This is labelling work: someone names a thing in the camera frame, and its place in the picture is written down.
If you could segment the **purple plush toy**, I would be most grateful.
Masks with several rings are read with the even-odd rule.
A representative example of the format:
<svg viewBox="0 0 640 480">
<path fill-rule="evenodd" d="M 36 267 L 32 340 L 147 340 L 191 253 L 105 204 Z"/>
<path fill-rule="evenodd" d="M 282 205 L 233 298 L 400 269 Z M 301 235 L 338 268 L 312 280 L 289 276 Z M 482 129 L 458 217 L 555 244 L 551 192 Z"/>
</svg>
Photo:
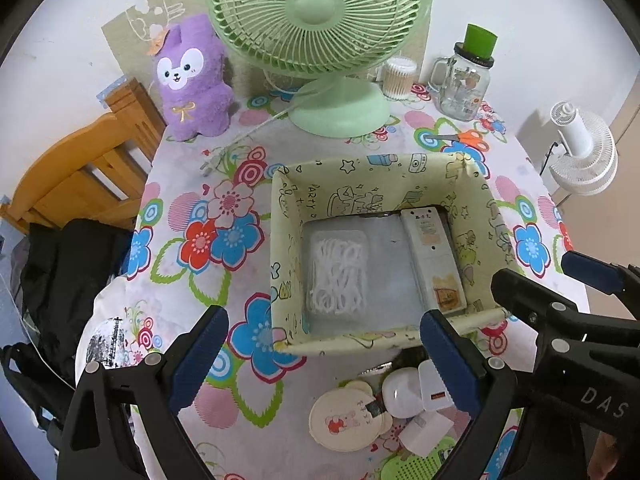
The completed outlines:
<svg viewBox="0 0 640 480">
<path fill-rule="evenodd" d="M 162 114 L 179 142 L 221 136 L 230 125 L 233 90 L 224 81 L 226 49 L 205 14 L 163 29 L 149 50 Z"/>
</svg>

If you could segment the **orange handled scissors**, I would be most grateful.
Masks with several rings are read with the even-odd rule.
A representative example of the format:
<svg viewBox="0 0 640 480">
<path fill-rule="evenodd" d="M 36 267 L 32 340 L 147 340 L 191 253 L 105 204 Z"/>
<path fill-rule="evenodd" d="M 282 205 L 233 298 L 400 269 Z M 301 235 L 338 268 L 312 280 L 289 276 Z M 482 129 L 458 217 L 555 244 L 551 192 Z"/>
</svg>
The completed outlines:
<svg viewBox="0 0 640 480">
<path fill-rule="evenodd" d="M 480 152 L 489 151 L 489 144 L 484 140 L 483 136 L 474 129 L 459 133 L 436 134 L 435 138 L 443 141 L 458 141 Z"/>
</svg>

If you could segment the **white remote control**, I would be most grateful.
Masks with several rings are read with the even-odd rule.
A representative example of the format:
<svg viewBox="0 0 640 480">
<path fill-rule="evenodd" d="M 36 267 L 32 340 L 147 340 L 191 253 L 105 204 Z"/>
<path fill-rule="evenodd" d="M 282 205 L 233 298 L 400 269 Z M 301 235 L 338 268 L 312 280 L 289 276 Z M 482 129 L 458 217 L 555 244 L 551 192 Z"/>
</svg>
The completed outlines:
<svg viewBox="0 0 640 480">
<path fill-rule="evenodd" d="M 466 308 L 462 281 L 442 219 L 436 208 L 404 209 L 412 266 L 426 310 L 456 315 Z"/>
</svg>

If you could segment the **white standing fan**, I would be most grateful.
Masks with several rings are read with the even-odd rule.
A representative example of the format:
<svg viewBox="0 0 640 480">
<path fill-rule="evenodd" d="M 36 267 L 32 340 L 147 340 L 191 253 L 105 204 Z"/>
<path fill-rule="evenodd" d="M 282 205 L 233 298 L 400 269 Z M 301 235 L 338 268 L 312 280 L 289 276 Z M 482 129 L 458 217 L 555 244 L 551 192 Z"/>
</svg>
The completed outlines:
<svg viewBox="0 0 640 480">
<path fill-rule="evenodd" d="M 571 102 L 552 106 L 550 122 L 558 140 L 550 146 L 540 174 L 568 194 L 602 193 L 616 177 L 618 153 L 612 131 L 600 116 Z"/>
</svg>

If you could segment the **glass mason jar mug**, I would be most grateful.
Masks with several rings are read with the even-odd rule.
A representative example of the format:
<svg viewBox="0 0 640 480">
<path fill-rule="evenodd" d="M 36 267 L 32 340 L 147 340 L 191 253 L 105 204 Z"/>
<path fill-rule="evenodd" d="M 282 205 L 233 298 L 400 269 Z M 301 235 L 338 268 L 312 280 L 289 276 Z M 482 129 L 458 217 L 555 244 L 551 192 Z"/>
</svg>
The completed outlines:
<svg viewBox="0 0 640 480">
<path fill-rule="evenodd" d="M 492 56 L 481 58 L 465 50 L 462 42 L 454 45 L 454 54 L 436 58 L 428 77 L 428 88 L 442 114 L 470 122 L 476 117 L 490 83 Z"/>
</svg>

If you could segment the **floral tablecloth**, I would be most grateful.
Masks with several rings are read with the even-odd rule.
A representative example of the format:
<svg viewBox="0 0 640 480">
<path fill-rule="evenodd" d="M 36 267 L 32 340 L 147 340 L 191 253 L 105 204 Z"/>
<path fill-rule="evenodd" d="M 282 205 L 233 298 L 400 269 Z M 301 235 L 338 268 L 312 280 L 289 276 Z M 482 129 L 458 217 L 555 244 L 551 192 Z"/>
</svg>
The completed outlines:
<svg viewBox="0 0 640 480">
<path fill-rule="evenodd" d="M 385 125 L 336 140 L 297 129 L 288 96 L 273 91 L 242 105 L 219 138 L 164 136 L 142 196 L 127 271 L 96 296 L 76 362 L 134 365 L 166 350 L 209 306 L 224 307 L 230 338 L 194 402 L 179 414 L 217 479 L 376 479 L 400 450 L 402 420 L 361 451 L 322 448 L 307 429 L 311 405 L 361 367 L 399 348 L 294 356 L 273 347 L 270 261 L 274 172 L 327 158 L 460 152 L 480 166 L 518 270 L 574 301 L 585 287 L 566 276 L 570 238 L 518 139 L 483 104 L 470 122 L 440 114 L 422 84 L 390 106 Z M 436 134 L 474 129 L 480 152 Z"/>
</svg>

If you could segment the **green panda speaker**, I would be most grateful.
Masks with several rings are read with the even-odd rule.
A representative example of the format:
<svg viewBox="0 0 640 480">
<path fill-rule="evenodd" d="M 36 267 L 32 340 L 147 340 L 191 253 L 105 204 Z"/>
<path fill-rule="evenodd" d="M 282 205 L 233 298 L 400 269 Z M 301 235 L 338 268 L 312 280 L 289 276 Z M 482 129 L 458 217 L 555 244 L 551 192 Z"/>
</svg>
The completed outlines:
<svg viewBox="0 0 640 480">
<path fill-rule="evenodd" d="M 446 436 L 426 457 L 413 454 L 396 455 L 384 464 L 380 472 L 380 479 L 432 480 L 456 444 L 456 439 Z"/>
</svg>

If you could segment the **cotton swab container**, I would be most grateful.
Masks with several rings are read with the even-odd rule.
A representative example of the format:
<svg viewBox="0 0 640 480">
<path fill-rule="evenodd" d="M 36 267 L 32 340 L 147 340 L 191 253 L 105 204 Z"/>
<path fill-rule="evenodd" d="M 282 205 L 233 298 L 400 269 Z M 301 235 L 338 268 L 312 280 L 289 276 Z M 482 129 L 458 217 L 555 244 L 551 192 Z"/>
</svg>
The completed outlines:
<svg viewBox="0 0 640 480">
<path fill-rule="evenodd" d="M 386 98 L 408 98 L 418 76 L 418 64 L 405 56 L 392 56 L 382 67 L 382 91 Z"/>
</svg>

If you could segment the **green cup on jar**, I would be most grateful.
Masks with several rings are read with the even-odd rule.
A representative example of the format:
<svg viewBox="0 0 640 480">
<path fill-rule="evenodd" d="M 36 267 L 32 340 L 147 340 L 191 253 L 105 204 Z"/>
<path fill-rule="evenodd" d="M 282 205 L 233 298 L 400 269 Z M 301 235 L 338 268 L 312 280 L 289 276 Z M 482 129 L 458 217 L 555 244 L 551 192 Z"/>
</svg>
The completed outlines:
<svg viewBox="0 0 640 480">
<path fill-rule="evenodd" d="M 463 40 L 463 50 L 476 58 L 489 60 L 492 58 L 498 36 L 490 30 L 475 24 L 466 26 Z"/>
</svg>

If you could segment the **white rounded earbud case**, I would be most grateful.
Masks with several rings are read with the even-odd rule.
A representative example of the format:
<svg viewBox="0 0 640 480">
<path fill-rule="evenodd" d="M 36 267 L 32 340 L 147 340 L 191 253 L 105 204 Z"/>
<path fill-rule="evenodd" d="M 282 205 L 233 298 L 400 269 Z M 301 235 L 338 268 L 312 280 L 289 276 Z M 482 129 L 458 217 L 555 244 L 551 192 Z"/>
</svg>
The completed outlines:
<svg viewBox="0 0 640 480">
<path fill-rule="evenodd" d="M 383 403 L 393 418 L 413 418 L 423 411 L 419 372 L 404 367 L 390 372 L 382 383 Z"/>
</svg>

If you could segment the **black clothing on chair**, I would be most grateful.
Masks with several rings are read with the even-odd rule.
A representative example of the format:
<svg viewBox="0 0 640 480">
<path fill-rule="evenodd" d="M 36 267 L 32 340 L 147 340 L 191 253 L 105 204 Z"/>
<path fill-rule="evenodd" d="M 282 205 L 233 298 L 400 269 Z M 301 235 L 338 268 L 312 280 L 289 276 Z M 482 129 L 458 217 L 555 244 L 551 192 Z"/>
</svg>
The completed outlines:
<svg viewBox="0 0 640 480">
<path fill-rule="evenodd" d="M 18 279 L 20 315 L 32 321 L 33 342 L 1 349 L 9 384 L 52 441 L 61 437 L 74 394 L 75 356 L 93 301 L 126 266 L 132 233 L 96 220 L 75 219 L 56 230 L 33 223 Z"/>
</svg>

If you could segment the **wooden chair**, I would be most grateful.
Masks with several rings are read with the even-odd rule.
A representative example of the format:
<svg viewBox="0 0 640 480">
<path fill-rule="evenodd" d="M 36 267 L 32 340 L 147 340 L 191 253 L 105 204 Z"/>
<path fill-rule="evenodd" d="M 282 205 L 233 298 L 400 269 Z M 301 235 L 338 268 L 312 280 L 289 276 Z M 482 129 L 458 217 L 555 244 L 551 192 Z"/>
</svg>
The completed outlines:
<svg viewBox="0 0 640 480">
<path fill-rule="evenodd" d="M 131 231 L 148 173 L 128 150 L 152 162 L 165 122 L 131 78 L 108 94 L 110 111 L 44 152 L 22 177 L 1 218 L 26 233 L 33 224 L 61 229 L 75 219 Z"/>
</svg>

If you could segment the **clear plastic box of ties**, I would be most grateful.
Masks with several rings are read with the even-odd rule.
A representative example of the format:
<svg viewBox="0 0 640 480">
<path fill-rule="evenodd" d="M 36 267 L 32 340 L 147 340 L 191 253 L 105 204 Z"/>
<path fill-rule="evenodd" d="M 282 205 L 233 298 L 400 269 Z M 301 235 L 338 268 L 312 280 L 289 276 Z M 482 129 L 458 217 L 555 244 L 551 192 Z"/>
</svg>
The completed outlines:
<svg viewBox="0 0 640 480">
<path fill-rule="evenodd" d="M 368 306 L 369 241 L 360 230 L 311 235 L 306 308 L 322 318 L 354 320 Z"/>
</svg>

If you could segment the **patterned cardboard storage box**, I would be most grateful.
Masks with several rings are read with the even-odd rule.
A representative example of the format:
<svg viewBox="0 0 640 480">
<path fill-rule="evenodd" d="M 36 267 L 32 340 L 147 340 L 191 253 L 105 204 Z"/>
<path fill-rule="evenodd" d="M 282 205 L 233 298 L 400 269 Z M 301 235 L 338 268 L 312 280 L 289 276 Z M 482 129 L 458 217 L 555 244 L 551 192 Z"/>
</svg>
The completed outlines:
<svg viewBox="0 0 640 480">
<path fill-rule="evenodd" d="M 327 158 L 277 169 L 272 177 L 270 261 L 273 347 L 324 356 L 419 342 L 427 303 L 412 268 L 401 211 L 432 207 L 446 216 L 463 309 L 449 321 L 465 335 L 506 319 L 491 295 L 492 276 L 516 270 L 510 240 L 480 166 L 460 152 Z M 362 245 L 368 289 L 363 314 L 312 313 L 311 245 L 320 236 Z"/>
</svg>

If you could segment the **white 45W charger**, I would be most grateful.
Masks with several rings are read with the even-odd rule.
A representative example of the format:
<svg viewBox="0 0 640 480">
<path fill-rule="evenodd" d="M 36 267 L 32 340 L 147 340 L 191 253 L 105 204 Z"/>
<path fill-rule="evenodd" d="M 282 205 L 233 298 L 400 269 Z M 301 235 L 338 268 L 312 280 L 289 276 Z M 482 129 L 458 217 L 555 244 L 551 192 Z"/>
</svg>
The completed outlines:
<svg viewBox="0 0 640 480">
<path fill-rule="evenodd" d="M 454 401 L 432 360 L 423 361 L 418 367 L 421 399 L 426 412 L 451 408 Z"/>
</svg>

